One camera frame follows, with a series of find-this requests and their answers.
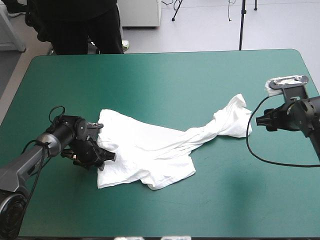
floor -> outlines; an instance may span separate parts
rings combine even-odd
[[[0,54],[0,96],[4,93],[12,73],[15,70],[21,53],[18,51],[3,51]]]
[[[173,6],[163,4],[160,27],[124,29],[124,39],[130,41],[126,53],[238,50],[241,4],[241,0],[231,4],[229,21],[228,0],[183,0],[175,22],[171,21]],[[247,0],[246,9],[242,49],[298,50],[320,90],[320,0],[258,0],[258,11],[254,11],[254,0]],[[23,16],[13,18],[11,23],[27,51],[21,55],[0,99],[0,123],[31,59],[45,55],[50,48],[49,43],[37,40]]]

wire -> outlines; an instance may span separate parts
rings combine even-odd
[[[165,5],[170,5],[170,4],[173,4],[174,3],[174,0],[172,0],[172,2],[169,2],[169,3],[167,3],[167,2],[164,2],[164,1],[161,1],[163,4],[165,4]]]
[[[62,109],[63,109],[63,110],[62,110],[62,113],[60,113],[60,115],[58,116],[58,118],[62,117],[62,116],[65,114],[66,109],[65,109],[64,106],[62,106],[62,105],[60,105],[60,106],[55,106],[55,107],[52,108],[51,111],[49,112],[49,121],[50,121],[50,123],[53,123],[53,121],[51,120],[51,114],[52,114],[52,112],[53,112],[54,110],[58,109],[58,108],[62,108]]]
[[[237,0],[231,1],[228,0],[228,18],[229,18],[229,22],[231,22],[232,20],[230,19],[230,4],[235,4]]]
[[[180,4],[180,3],[181,3],[181,1],[182,1],[182,0],[175,0],[175,1],[174,1],[173,9],[174,9],[175,11],[177,11],[177,10],[178,10],[178,9],[176,8],[176,3],[177,3],[177,2],[179,2],[179,4]]]
[[[28,147],[28,145],[30,144],[30,142],[28,142],[28,143],[26,144],[26,146],[24,147],[25,149]],[[45,160],[45,155],[46,155],[45,150],[49,151],[49,147],[48,147],[49,143],[48,143],[48,142],[46,142],[46,143],[37,143],[37,144],[40,144],[40,145],[42,146],[42,157],[41,157],[40,164],[39,164],[39,170],[37,171],[35,180],[34,180],[33,185],[32,185],[32,189],[31,189],[30,194],[29,194],[29,196],[28,196],[28,198],[27,198],[27,200],[26,200],[25,206],[24,206],[24,208],[23,208],[23,212],[22,212],[22,214],[21,214],[21,216],[20,216],[20,221],[21,221],[21,222],[22,222],[23,219],[24,219],[24,216],[25,216],[25,214],[26,214],[27,207],[28,207],[28,205],[29,205],[29,203],[30,203],[30,200],[31,200],[31,198],[32,198],[32,196],[33,196],[33,194],[34,194],[34,192],[35,192],[36,185],[37,185],[37,183],[38,183],[39,176],[40,176],[40,173],[41,173],[41,170],[42,170],[42,167],[43,167],[43,163],[44,163],[44,160]]]
[[[250,126],[250,122],[253,118],[253,116],[255,115],[255,113],[258,111],[258,109],[260,108],[260,106],[264,103],[264,101],[266,101],[269,98],[269,96],[265,97],[256,107],[256,109],[251,113],[251,116],[249,118],[248,121],[248,125],[246,127],[246,134],[245,134],[245,141],[246,141],[246,146],[249,150],[249,152],[257,159],[259,159],[262,162],[265,162],[267,164],[273,164],[273,165],[279,165],[279,166],[286,166],[286,167],[296,167],[296,168],[319,168],[320,164],[315,164],[315,165],[300,165],[300,164],[290,164],[290,163],[281,163],[281,162],[276,162],[276,161],[269,161],[269,160],[265,160],[262,157],[259,157],[258,155],[256,155],[250,148],[250,144],[249,144],[249,126]]]
[[[49,163],[49,161],[51,160],[51,158],[52,158],[52,157],[48,158],[48,160],[43,164],[43,166],[42,166],[41,169],[43,169],[43,168]],[[32,174],[30,175],[30,177],[36,175],[36,174],[38,173],[38,171],[32,173]]]

table surface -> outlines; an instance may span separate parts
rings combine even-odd
[[[0,127],[0,164],[48,126],[48,113],[98,120],[113,109],[142,122],[187,130],[241,93],[253,110],[268,79],[307,75],[293,49],[33,59]],[[312,81],[310,97],[318,96]],[[282,96],[258,111],[275,108]],[[252,149],[266,159],[317,164],[301,132],[267,132],[253,124]],[[315,237],[320,236],[320,169],[255,159],[244,138],[218,136],[191,154],[196,174],[161,190],[139,181],[97,189],[97,170],[57,156],[43,169],[22,236]]]

shoe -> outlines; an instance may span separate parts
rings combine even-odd
[[[12,3],[6,7],[8,16],[14,18],[20,14],[26,14],[27,6],[19,2]]]
[[[130,47],[129,41],[128,40],[122,40],[122,49],[123,49],[123,51],[124,52],[127,51],[129,47]]]

tripod stand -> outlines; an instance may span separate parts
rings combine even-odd
[[[258,0],[254,0],[254,10],[257,11],[258,10]],[[176,15],[180,9],[180,6],[182,4],[183,0],[181,0],[179,2],[179,6],[176,9],[173,18],[171,19],[172,22],[174,22],[176,20]],[[242,8],[241,8],[241,27],[240,27],[240,40],[239,40],[239,51],[242,50],[242,38],[243,38],[243,33],[244,33],[244,20],[245,20],[245,14],[247,13],[246,10],[246,0],[242,0]]]

